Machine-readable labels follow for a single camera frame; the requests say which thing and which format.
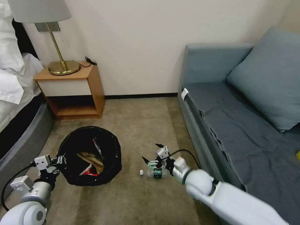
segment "white lamp shade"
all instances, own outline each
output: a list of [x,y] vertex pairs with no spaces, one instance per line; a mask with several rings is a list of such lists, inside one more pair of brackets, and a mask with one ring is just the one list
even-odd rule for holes
[[8,0],[15,21],[48,23],[71,18],[64,0]]

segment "white bed sheet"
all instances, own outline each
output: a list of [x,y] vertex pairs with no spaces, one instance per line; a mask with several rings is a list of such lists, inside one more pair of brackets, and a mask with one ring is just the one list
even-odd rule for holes
[[16,75],[19,83],[21,84],[24,93],[21,98],[20,104],[14,104],[0,100],[0,132],[9,124],[9,122],[29,103],[31,100],[41,93],[38,86],[33,80],[35,74],[40,72],[44,67],[42,62],[39,61],[31,54],[23,54],[25,62],[24,75],[18,74],[13,69],[5,69],[5,71]]

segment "sofa cushion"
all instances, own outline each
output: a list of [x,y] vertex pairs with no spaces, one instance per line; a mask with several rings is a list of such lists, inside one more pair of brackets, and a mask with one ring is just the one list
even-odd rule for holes
[[300,35],[270,28],[228,76],[281,132],[300,122]]

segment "sofa seat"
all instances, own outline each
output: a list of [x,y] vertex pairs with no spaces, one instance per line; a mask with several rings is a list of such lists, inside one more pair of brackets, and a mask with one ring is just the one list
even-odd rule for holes
[[223,161],[245,190],[273,206],[287,222],[298,224],[300,125],[280,133],[226,82],[191,83],[183,88],[189,91],[185,101],[196,121],[204,122]]

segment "sofa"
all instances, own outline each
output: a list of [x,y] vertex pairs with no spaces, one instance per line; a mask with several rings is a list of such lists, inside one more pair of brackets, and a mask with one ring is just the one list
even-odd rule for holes
[[178,102],[202,169],[299,224],[300,125],[280,132],[227,82],[252,49],[248,43],[188,44]]

